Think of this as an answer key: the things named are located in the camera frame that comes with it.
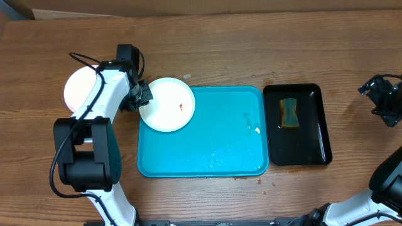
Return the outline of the white plate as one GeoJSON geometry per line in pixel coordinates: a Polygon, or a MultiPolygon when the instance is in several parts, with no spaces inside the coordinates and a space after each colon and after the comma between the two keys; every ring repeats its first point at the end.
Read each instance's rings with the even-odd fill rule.
{"type": "Polygon", "coordinates": [[[176,78],[159,78],[149,84],[153,98],[139,108],[142,120],[160,132],[184,127],[195,112],[195,96],[190,87],[176,78]]]}
{"type": "Polygon", "coordinates": [[[97,75],[90,67],[82,67],[67,80],[63,91],[66,106],[76,112],[85,102],[95,86],[97,75]]]}

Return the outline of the green yellow scrub sponge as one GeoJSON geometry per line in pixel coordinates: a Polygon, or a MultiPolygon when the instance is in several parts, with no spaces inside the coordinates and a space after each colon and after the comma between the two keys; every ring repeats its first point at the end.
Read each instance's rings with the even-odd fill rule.
{"type": "Polygon", "coordinates": [[[280,128],[299,127],[297,117],[297,100],[294,98],[282,99],[280,104],[280,128]]]}

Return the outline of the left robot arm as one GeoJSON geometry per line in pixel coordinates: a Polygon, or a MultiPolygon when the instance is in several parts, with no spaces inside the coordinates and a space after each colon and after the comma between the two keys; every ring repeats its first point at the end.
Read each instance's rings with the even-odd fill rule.
{"type": "Polygon", "coordinates": [[[59,118],[53,126],[50,187],[61,198],[88,198],[103,225],[142,225],[119,182],[122,160],[112,121],[118,111],[137,111],[153,98],[141,78],[144,56],[132,44],[119,44],[115,59],[89,68],[94,88],[71,117],[59,118]]]}

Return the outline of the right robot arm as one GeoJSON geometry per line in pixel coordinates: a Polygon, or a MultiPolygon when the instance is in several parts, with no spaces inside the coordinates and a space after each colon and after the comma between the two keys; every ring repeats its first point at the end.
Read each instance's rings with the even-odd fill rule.
{"type": "MultiPolygon", "coordinates": [[[[377,74],[359,87],[375,104],[372,114],[381,116],[387,126],[401,120],[401,83],[393,85],[388,77],[377,74]]],[[[393,220],[401,223],[401,148],[384,160],[374,171],[369,188],[339,203],[327,203],[287,222],[287,225],[374,225],[393,220]]]]}

